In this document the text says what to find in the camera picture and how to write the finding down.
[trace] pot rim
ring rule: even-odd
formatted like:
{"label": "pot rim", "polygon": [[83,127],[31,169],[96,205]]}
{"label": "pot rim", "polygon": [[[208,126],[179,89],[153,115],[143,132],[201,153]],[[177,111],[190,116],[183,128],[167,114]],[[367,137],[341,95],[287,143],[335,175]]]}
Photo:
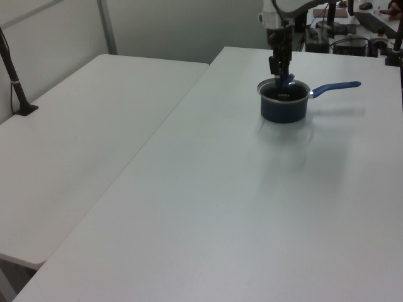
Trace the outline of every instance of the pot rim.
{"label": "pot rim", "polygon": [[267,80],[264,80],[264,81],[262,81],[262,82],[259,83],[259,85],[258,85],[258,93],[260,94],[260,96],[261,96],[262,99],[265,99],[265,100],[267,100],[267,101],[269,101],[269,102],[278,103],[278,104],[284,104],[284,105],[286,105],[286,104],[296,104],[296,103],[299,103],[299,102],[308,100],[308,98],[309,98],[309,96],[310,96],[310,88],[309,88],[309,86],[306,85],[304,82],[301,82],[301,81],[298,81],[298,80],[293,80],[290,84],[291,84],[291,85],[292,85],[292,84],[298,84],[298,85],[301,85],[301,86],[303,86],[304,88],[306,88],[306,90],[307,90],[307,95],[306,95],[304,98],[302,98],[302,99],[296,99],[295,101],[279,101],[279,100],[277,100],[277,99],[268,98],[267,96],[264,96],[264,95],[262,95],[262,94],[260,93],[260,90],[262,89],[262,87],[264,87],[264,86],[267,85],[267,84],[272,84],[272,83],[274,83],[275,81],[276,81],[276,79],[267,79]]}

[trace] desk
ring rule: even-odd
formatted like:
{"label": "desk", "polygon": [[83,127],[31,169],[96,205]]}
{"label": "desk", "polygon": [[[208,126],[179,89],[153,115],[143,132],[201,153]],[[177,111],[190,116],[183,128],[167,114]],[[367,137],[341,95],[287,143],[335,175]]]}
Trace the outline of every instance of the desk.
{"label": "desk", "polygon": [[101,55],[0,126],[0,258],[38,269],[207,64]]}
{"label": "desk", "polygon": [[296,53],[312,87],[362,86],[279,125],[270,54],[225,48],[15,301],[401,302],[399,69]]}

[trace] saucepan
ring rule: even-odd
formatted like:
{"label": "saucepan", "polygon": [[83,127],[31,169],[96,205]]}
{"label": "saucepan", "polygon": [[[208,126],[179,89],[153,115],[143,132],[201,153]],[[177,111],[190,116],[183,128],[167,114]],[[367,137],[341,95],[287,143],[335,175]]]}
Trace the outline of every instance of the saucepan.
{"label": "saucepan", "polygon": [[308,99],[316,98],[329,90],[354,88],[360,85],[361,82],[335,83],[311,91],[308,85],[297,80],[283,87],[277,87],[275,79],[268,79],[258,85],[258,93],[261,96],[260,112],[269,121],[293,123],[305,116]]}

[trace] pot handle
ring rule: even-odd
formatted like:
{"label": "pot handle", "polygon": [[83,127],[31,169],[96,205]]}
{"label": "pot handle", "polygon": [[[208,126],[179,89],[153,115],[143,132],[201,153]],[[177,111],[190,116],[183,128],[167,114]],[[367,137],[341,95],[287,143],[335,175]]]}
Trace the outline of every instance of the pot handle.
{"label": "pot handle", "polygon": [[361,85],[361,82],[357,82],[357,81],[323,85],[321,87],[318,87],[318,88],[312,90],[310,92],[310,98],[314,99],[328,90],[354,88],[354,87],[359,87],[360,85]]}

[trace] white wall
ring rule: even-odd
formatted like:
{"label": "white wall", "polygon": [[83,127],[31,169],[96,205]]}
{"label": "white wall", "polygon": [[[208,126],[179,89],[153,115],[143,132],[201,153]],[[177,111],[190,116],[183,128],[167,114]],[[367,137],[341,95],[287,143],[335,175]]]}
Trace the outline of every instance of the white wall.
{"label": "white wall", "polygon": [[[64,0],[3,32],[29,102],[108,53],[96,0]],[[11,116],[9,85],[0,60],[0,123]]]}
{"label": "white wall", "polygon": [[268,48],[263,0],[107,0],[120,55],[211,63],[224,46]]}

